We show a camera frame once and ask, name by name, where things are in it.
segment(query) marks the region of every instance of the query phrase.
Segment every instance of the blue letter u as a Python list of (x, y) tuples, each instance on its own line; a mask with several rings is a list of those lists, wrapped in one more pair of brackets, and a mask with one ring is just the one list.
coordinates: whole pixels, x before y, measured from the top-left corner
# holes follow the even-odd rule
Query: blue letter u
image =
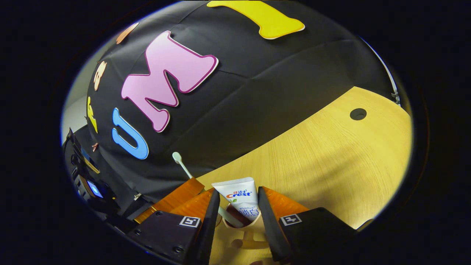
[(149, 154), (149, 147), (146, 143), (146, 140), (140, 135), (136, 129), (134, 129), (129, 123), (127, 123), (120, 115), (118, 108), (114, 108), (113, 110), (113, 123), (116, 126), (121, 127), (125, 132), (127, 132), (134, 140), (138, 143), (137, 147), (131, 146), (125, 139), (123, 139), (119, 134), (118, 131), (113, 128), (111, 130), (111, 136), (113, 137), (113, 141), (119, 144), (121, 147), (124, 148), (128, 153), (132, 154), (138, 159), (146, 159), (147, 155)]

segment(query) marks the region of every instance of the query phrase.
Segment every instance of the blue screen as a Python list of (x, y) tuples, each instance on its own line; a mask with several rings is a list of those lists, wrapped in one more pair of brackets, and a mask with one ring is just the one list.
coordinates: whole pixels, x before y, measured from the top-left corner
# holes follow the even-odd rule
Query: blue screen
[(93, 183), (91, 183), (90, 181), (87, 181), (87, 183), (89, 184), (91, 190), (93, 191), (93, 194), (95, 194), (96, 196), (98, 196), (100, 198), (103, 198), (100, 191), (98, 190), (98, 188)]
[(84, 157), (85, 159), (87, 159), (88, 161), (90, 161), (90, 157), (88, 156), (87, 152), (85, 152), (85, 150), (83, 149), (83, 147), (82, 147), (82, 150), (81, 150), (81, 151), (82, 151), (83, 157)]

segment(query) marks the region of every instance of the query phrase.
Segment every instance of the white wall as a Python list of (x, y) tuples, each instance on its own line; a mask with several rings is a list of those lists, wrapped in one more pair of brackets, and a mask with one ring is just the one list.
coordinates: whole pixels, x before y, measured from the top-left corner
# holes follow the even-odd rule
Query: white wall
[(116, 38), (119, 35), (116, 34), (113, 38), (105, 43), (93, 56), (88, 59), (87, 63), (80, 70), (79, 74), (75, 78), (72, 88), (69, 91), (67, 100), (62, 110), (62, 122), (61, 122), (61, 144), (65, 141), (65, 137), (69, 132), (69, 127), (73, 132), (82, 128), (87, 124), (87, 120), (84, 116), (87, 115), (87, 91), (97, 66), (97, 61), (100, 60), (104, 52), (111, 47), (116, 45)]

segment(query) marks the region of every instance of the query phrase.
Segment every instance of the black cloth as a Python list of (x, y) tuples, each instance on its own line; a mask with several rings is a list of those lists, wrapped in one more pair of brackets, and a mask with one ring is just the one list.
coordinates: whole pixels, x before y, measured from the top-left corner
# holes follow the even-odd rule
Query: black cloth
[[(256, 149), (340, 97), (353, 86), (392, 101), (393, 88), (384, 66), (356, 35), (331, 19), (291, 1), (267, 1), (305, 29), (275, 40), (259, 35), (259, 27), (231, 8), (209, 8), (206, 1), (181, 1), (139, 21), (119, 45), (100, 61), (107, 63), (99, 89), (91, 97), (98, 133), (88, 121), (90, 142), (132, 189), (161, 199), (187, 176), (172, 159), (177, 151), (194, 177), (206, 174)], [(151, 121), (121, 88), (129, 74), (149, 74), (145, 50), (164, 31), (201, 55), (219, 60), (215, 71), (191, 93), (176, 89), (175, 108), (152, 102), (170, 113), (170, 123), (158, 133)], [(146, 140), (149, 155), (133, 157), (112, 139), (116, 128), (131, 145), (136, 142), (115, 126), (112, 111)]]
[(139, 197), (137, 200), (131, 202), (131, 204), (128, 206), (128, 208), (122, 213), (122, 217), (128, 218), (130, 215), (132, 215), (133, 213), (139, 211), (141, 208), (143, 208), (146, 205), (148, 205), (147, 202), (143, 198)]

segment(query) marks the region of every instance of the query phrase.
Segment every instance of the toothpaste tube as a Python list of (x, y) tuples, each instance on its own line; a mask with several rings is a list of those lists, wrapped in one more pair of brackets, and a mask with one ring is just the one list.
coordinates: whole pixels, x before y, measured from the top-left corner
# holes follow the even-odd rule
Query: toothpaste tube
[(259, 215), (259, 199), (253, 178), (224, 181), (211, 184), (239, 213), (250, 221)]

